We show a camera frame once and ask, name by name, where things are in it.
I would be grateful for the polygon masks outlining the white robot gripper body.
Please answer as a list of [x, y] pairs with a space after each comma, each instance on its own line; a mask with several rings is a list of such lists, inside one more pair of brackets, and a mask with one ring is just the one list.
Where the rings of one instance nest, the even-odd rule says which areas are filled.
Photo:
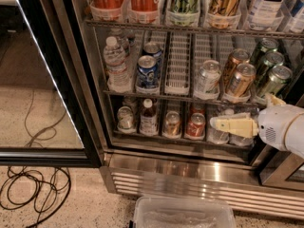
[[259, 137], [277, 150], [304, 150], [304, 109], [274, 105], [259, 112]]

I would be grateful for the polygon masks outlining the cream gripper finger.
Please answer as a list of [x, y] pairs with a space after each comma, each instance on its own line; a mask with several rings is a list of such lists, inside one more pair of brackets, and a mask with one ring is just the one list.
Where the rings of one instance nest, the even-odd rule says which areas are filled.
[[277, 98], [277, 96], [275, 96], [271, 93], [265, 94], [265, 100], [266, 100], [266, 105], [268, 107], [274, 106], [274, 105], [285, 105], [285, 102], [283, 100]]
[[218, 131], [243, 138], [253, 138], [258, 134], [258, 124], [249, 113], [212, 117], [210, 125]]

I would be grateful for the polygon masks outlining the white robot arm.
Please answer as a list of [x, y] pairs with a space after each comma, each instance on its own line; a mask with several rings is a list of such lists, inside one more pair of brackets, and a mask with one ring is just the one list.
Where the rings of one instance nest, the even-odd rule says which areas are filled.
[[304, 158], [304, 108], [286, 104], [273, 94], [266, 94], [266, 107], [255, 118], [249, 113], [223, 115], [212, 117], [210, 125], [243, 138], [259, 136], [279, 151]]

